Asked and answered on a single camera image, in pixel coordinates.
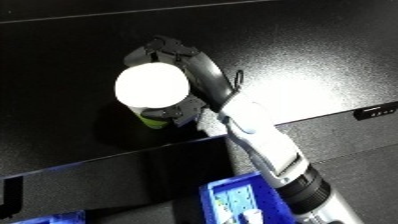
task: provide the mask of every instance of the blue tray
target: blue tray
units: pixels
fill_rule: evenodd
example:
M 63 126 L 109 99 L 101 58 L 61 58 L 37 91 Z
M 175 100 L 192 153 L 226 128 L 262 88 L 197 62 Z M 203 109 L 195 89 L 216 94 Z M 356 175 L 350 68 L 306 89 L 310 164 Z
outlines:
M 67 214 L 51 215 L 41 218 L 30 219 L 13 224 L 85 224 L 85 212 L 77 211 Z
M 239 224 L 245 224 L 242 213 L 261 209 L 266 224 L 293 224 L 287 205 L 259 172 L 211 182 L 200 187 L 200 195 L 207 224 L 222 224 L 216 212 L 216 199 L 233 213 Z

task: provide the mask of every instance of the green band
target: green band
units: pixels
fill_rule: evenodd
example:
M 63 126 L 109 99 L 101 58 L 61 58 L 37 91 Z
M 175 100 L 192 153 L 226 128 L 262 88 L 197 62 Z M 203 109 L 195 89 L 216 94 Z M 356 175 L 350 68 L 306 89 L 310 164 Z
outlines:
M 169 122 L 167 121 L 156 121 L 156 120 L 151 120 L 148 118 L 144 118 L 141 115 L 137 114 L 137 117 L 148 127 L 153 128 L 153 129 L 162 129 L 166 127 Z

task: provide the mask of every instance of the black table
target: black table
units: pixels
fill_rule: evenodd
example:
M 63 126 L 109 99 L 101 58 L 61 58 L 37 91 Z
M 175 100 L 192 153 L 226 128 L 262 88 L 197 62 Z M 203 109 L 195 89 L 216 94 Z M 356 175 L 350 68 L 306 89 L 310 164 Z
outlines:
M 155 34 L 200 48 L 276 124 L 396 101 L 396 2 L 258 2 L 0 25 L 0 174 L 205 137 L 148 130 L 116 102 L 123 57 Z

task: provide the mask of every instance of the robotic hand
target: robotic hand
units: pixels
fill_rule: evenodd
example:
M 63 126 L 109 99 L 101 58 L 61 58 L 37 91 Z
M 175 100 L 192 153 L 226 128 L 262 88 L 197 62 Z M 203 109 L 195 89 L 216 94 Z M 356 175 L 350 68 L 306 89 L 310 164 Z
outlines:
M 186 74 L 194 95 L 218 113 L 219 121 L 227 127 L 228 137 L 248 153 L 263 178 L 288 204 L 298 223 L 363 223 L 337 190 L 322 179 L 297 145 L 275 128 L 266 109 L 233 88 L 206 54 L 185 47 L 180 41 L 157 36 L 125 58 L 125 64 L 130 67 L 158 61 L 175 65 Z M 180 107 L 175 109 L 177 112 L 170 118 L 178 121 L 184 115 Z M 154 118 L 170 114 L 168 110 L 144 111 L 143 115 Z

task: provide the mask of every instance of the paper cup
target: paper cup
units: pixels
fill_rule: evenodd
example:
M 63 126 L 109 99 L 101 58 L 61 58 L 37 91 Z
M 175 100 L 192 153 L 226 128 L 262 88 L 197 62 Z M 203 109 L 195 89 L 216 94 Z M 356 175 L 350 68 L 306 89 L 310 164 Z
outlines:
M 144 124 L 160 129 L 168 122 L 143 118 L 140 114 L 147 108 L 165 108 L 181 102 L 189 94 L 189 82 L 176 66 L 147 63 L 124 70 L 116 80 L 115 94 Z

